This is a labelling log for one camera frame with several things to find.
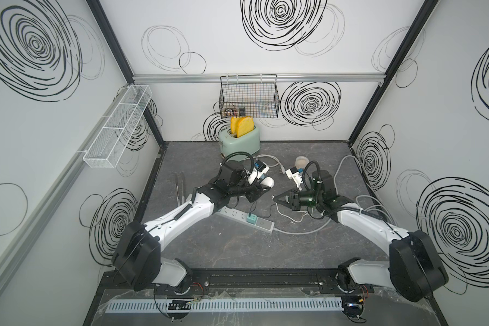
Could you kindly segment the white round speaker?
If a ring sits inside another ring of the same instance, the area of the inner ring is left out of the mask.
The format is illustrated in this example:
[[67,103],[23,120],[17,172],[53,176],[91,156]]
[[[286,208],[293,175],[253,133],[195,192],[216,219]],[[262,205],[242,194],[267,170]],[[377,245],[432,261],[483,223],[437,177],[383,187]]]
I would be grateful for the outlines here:
[[266,177],[261,181],[261,185],[264,187],[273,188],[274,187],[274,179],[271,177]]

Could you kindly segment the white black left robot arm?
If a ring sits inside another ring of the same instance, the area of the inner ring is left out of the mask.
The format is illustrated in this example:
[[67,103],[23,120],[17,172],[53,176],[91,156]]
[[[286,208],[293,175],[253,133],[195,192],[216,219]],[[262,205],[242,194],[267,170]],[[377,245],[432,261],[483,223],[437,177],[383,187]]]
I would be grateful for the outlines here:
[[244,196],[254,203],[274,186],[267,176],[267,164],[249,156],[249,168],[224,158],[218,174],[207,184],[193,190],[185,203],[169,213],[144,224],[133,221],[124,229],[112,257],[118,274],[133,289],[168,285],[185,293],[193,282],[191,269],[180,259],[162,258],[163,250],[181,233],[228,205],[233,197]]

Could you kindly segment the teal charger with black cable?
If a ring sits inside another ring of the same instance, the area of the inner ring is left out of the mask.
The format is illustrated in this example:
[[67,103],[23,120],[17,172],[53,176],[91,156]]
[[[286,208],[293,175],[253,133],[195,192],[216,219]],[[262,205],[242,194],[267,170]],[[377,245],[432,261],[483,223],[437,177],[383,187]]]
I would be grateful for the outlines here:
[[255,225],[258,221],[258,216],[256,216],[255,214],[247,214],[246,216],[246,222],[248,224],[252,224],[252,225]]

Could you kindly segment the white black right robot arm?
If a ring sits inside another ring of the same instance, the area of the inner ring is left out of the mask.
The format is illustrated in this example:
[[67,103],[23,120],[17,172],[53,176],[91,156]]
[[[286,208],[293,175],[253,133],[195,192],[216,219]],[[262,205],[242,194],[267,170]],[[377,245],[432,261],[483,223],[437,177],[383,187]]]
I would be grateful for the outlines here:
[[292,211],[306,209],[308,214],[317,212],[321,219],[344,225],[388,257],[385,262],[352,258],[339,265],[336,279],[343,292],[349,293],[357,285],[374,285],[394,289],[406,300],[417,302],[432,298],[434,291],[448,283],[446,268],[427,233],[399,228],[362,209],[338,193],[334,176],[319,163],[309,161],[308,165],[315,166],[315,171],[297,167],[285,171],[296,187],[275,201]]

